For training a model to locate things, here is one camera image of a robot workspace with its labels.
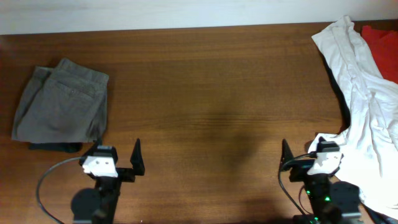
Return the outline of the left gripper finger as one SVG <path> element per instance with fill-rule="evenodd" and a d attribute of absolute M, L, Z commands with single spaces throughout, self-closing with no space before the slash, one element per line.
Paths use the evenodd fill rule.
<path fill-rule="evenodd" d="M 130 163 L 132 164 L 132 169 L 134 171 L 134 175 L 144 176 L 145 174 L 145 165 L 144 160 L 142 158 L 141 152 L 141 140 L 136 139 L 134 149 L 131 154 Z"/>
<path fill-rule="evenodd" d="M 94 141 L 93 145 L 82 155 L 82 158 L 92 156 L 97 150 L 98 146 L 102 145 L 103 141 L 101 138 Z"/>

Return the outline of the white polo shirt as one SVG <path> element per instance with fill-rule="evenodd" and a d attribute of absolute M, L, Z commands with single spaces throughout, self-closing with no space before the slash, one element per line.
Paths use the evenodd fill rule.
<path fill-rule="evenodd" d="M 349 109 L 340 134 L 321 136 L 343 153 L 336 173 L 357 185 L 362 203 L 397 218 L 397 84 L 384 79 L 349 16 L 313 35 Z"/>

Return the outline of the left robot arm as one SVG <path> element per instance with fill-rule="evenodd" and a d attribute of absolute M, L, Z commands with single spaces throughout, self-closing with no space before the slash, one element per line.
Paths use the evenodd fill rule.
<path fill-rule="evenodd" d="M 136 140 L 132 150 L 131 167 L 117 167 L 117 162 L 116 148 L 104 146 L 100 140 L 84 153 L 78 163 L 95 181 L 95 186 L 79 190 L 72 198 L 73 223 L 108 224 L 114 221 L 122 184 L 133 183 L 137 176 L 145 174 L 141 140 Z"/>

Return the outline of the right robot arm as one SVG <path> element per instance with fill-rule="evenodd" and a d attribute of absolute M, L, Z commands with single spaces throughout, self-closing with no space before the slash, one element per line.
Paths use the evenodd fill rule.
<path fill-rule="evenodd" d="M 289 200 L 300 214 L 294 215 L 293 223 L 360 223 L 359 187 L 348 182 L 331 182 L 340 169 L 343 153 L 334 141 L 318 139 L 316 149 L 307 154 L 293 156 L 288 142 L 282 141 L 282 154 L 279 163 L 278 181 Z M 300 202 L 296 202 L 285 189 L 282 172 L 290 172 L 290 182 L 303 183 L 312 208 L 307 214 Z"/>

